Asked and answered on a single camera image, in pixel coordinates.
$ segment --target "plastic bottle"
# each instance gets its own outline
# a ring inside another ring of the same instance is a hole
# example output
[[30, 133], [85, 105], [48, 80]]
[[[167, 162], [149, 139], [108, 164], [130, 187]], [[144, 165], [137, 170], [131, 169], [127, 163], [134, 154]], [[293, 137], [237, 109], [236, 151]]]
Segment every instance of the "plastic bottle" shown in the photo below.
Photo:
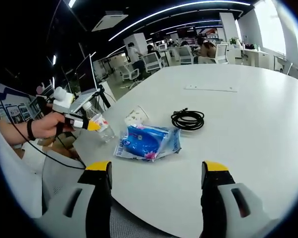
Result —
[[114, 138], [115, 134], [113, 129], [110, 127], [99, 110], [97, 110], [90, 102], [86, 102], [83, 105], [83, 108], [86, 111], [87, 118], [96, 122], [100, 126], [100, 129], [98, 129], [97, 132], [103, 141], [108, 142]]

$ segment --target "black wire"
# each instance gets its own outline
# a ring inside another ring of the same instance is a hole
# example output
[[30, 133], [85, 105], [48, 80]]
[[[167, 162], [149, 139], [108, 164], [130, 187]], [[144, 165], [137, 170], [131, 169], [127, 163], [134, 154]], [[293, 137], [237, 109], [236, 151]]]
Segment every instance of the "black wire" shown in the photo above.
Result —
[[198, 111], [188, 111], [187, 108], [173, 112], [172, 124], [182, 130], [198, 130], [204, 125], [204, 114]]
[[60, 143], [63, 145], [64, 149], [66, 149], [71, 155], [73, 155], [72, 152], [68, 148], [66, 148], [65, 144], [63, 143], [63, 141], [61, 141], [59, 136], [57, 136], [57, 138], [59, 139]]
[[[1, 99], [0, 99], [0, 103], [1, 103], [1, 105], [2, 105], [2, 108], [3, 108], [4, 112], [5, 112], [7, 115], [9, 115], [8, 112], [7, 112], [7, 110], [6, 110], [6, 108], [4, 107], [3, 102], [2, 102]], [[61, 164], [61, 165], [64, 165], [64, 166], [66, 166], [66, 167], [73, 168], [73, 169], [85, 170], [85, 168], [78, 168], [78, 167], [74, 167], [74, 166], [66, 165], [66, 164], [64, 164], [64, 163], [62, 163], [62, 162], [60, 162], [60, 161], [54, 159], [53, 157], [51, 157], [51, 156], [45, 154], [43, 151], [39, 150], [38, 148], [36, 148], [36, 147], [35, 147], [35, 146], [34, 146], [34, 145], [33, 145], [33, 144], [32, 144], [32, 143], [31, 143], [31, 142], [30, 142], [30, 141], [29, 141], [29, 140], [28, 140], [22, 133], [21, 133], [21, 131], [16, 127], [16, 125], [13, 123], [12, 119], [11, 119], [10, 117], [8, 117], [8, 118], [9, 118], [11, 124], [14, 126], [14, 128], [19, 132], [19, 134], [20, 134], [20, 135], [25, 139], [25, 141], [28, 142], [34, 149], [36, 149], [37, 151], [39, 151], [40, 153], [42, 153], [42, 154], [45, 155], [46, 157], [50, 158], [51, 160], [54, 160], [55, 162], [57, 162], [57, 163], [59, 163], [59, 164]]]
[[99, 110], [99, 95], [96, 97], [96, 108]]

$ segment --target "plastic bag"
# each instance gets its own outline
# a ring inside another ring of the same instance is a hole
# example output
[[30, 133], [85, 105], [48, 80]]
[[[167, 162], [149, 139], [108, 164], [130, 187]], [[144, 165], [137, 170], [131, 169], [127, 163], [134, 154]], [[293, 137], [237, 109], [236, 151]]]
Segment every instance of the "plastic bag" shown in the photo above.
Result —
[[154, 161], [178, 153], [181, 149], [179, 129], [148, 125], [133, 125], [121, 132], [115, 156]]

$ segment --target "desk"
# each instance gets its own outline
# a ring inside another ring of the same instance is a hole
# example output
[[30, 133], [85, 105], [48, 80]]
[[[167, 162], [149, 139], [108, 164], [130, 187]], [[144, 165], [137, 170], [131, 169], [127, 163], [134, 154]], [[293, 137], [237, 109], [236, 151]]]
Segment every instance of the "desk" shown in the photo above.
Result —
[[[234, 85], [238, 92], [184, 90], [188, 84]], [[112, 161], [112, 196], [140, 219], [181, 238], [203, 229], [200, 205], [203, 160], [226, 165], [283, 217], [298, 197], [298, 80], [268, 69], [233, 64], [165, 67], [105, 113], [116, 135], [140, 105], [149, 124], [171, 126], [173, 111], [204, 112], [205, 125], [181, 133], [179, 154], [153, 163], [116, 158], [116, 141], [100, 148], [82, 134], [75, 146], [85, 161]]]

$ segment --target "laptop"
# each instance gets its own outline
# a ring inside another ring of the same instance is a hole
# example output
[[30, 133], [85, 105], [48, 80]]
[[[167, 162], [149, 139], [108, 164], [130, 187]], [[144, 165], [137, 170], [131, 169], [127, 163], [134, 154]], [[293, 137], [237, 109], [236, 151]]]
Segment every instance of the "laptop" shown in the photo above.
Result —
[[76, 76], [81, 94], [71, 104], [70, 113], [77, 113], [86, 102], [92, 99], [92, 97], [100, 91], [95, 78], [90, 55], [88, 55], [76, 68]]

